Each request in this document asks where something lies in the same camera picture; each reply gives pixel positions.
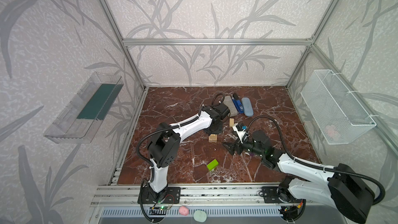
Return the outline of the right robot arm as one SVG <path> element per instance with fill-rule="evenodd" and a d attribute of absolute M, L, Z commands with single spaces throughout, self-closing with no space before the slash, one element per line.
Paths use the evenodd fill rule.
<path fill-rule="evenodd" d="M 265 167 L 287 174 L 278 189 L 282 201 L 315 201 L 339 210 L 355 223 L 366 223 L 375 194 L 351 167 L 345 164 L 327 167 L 291 158 L 286 152 L 273 147 L 263 131 L 255 131 L 251 136 L 246 131 L 239 131 L 237 136 L 235 142 L 223 143 L 231 155 L 252 153 L 261 158 Z"/>

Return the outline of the clear plastic wall tray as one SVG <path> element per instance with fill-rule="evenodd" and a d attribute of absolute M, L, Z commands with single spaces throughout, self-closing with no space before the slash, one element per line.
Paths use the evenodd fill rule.
<path fill-rule="evenodd" d="M 92 73 L 44 137 L 56 144 L 90 144 L 123 86 L 120 75 Z"/>

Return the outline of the pink object in basket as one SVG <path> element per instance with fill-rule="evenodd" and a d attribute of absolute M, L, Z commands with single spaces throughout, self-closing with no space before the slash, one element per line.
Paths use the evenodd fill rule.
<path fill-rule="evenodd" d="M 339 133 L 335 125 L 327 125 L 325 127 L 325 132 L 327 136 L 333 141 L 337 142 L 340 140 L 341 134 Z"/>

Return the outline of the pink putty blob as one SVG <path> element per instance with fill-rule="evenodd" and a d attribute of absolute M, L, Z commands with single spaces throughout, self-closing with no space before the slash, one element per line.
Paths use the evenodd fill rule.
<path fill-rule="evenodd" d="M 178 212 L 182 216 L 188 216 L 190 213 L 189 209 L 186 206 L 180 206 Z"/>

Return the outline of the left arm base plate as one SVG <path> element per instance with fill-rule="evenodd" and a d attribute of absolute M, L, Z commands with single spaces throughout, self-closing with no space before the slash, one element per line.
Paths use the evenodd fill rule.
<path fill-rule="evenodd" d="M 137 202 L 139 204 L 178 204 L 180 201 L 180 196 L 180 187 L 166 187 L 160 193 L 156 193 L 150 186 L 145 186 L 140 189 Z"/>

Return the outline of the green block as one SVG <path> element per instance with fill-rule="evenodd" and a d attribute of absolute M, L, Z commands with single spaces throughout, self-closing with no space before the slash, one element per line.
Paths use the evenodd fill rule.
<path fill-rule="evenodd" d="M 206 167 L 208 171 L 214 170 L 217 166 L 219 165 L 219 162 L 217 159 L 212 160 Z"/>

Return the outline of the grey glasses case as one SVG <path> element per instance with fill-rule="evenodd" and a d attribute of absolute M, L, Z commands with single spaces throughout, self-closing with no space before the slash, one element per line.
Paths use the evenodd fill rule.
<path fill-rule="evenodd" d="M 223 104 L 229 108 L 231 117 L 234 117 L 239 114 L 232 98 L 229 95 L 225 96 Z"/>

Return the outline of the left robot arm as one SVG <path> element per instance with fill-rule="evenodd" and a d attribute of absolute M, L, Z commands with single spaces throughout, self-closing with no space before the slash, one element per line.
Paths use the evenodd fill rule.
<path fill-rule="evenodd" d="M 183 121 L 161 123 L 147 146 L 151 170 L 150 189 L 159 194 L 167 188 L 169 166 L 176 159 L 182 141 L 200 131 L 210 135 L 220 133 L 229 114 L 229 108 L 220 103 L 217 106 L 203 106 L 199 113 Z"/>

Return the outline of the ribbed wood block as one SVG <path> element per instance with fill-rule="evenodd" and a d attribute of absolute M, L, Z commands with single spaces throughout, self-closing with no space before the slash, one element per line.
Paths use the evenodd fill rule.
<path fill-rule="evenodd" d="M 232 128 L 235 125 L 235 120 L 233 118 L 229 119 L 229 126 Z"/>

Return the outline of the pale green putty blob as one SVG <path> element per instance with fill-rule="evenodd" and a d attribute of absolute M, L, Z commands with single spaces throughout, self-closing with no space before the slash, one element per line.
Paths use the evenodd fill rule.
<path fill-rule="evenodd" d="M 196 211 L 193 213 L 193 219 L 194 219 L 196 222 L 204 223 L 204 222 L 206 222 L 206 220 L 207 220 L 207 214 L 206 214 L 205 211 L 196 210 Z"/>

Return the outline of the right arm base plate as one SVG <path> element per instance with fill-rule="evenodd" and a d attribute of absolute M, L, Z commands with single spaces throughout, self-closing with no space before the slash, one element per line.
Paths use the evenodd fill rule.
<path fill-rule="evenodd" d="M 302 199 L 295 198 L 287 189 L 279 186 L 262 187 L 258 195 L 265 203 L 298 205 L 302 202 Z"/>

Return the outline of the aluminium mounting rail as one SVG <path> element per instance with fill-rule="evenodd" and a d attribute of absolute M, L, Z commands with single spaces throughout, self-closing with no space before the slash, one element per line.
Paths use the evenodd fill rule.
<path fill-rule="evenodd" d="M 292 181 L 290 193 L 297 199 L 306 199 L 309 205 L 334 206 L 327 186 L 318 186 L 307 181 Z M 265 203 L 258 193 L 262 187 L 279 186 L 278 183 L 231 183 L 231 184 L 170 184 L 169 187 L 180 187 L 181 196 L 178 204 L 172 206 L 259 206 L 283 205 Z M 139 185 L 99 186 L 91 201 L 92 207 L 127 207 L 138 206 Z"/>

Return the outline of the light blue glasses case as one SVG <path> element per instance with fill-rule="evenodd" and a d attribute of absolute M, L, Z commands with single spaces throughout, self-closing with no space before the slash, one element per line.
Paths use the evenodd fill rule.
<path fill-rule="evenodd" d="M 254 110 L 250 99 L 248 97 L 244 97 L 242 98 L 241 103 L 244 109 L 245 116 L 252 117 L 254 115 Z"/>

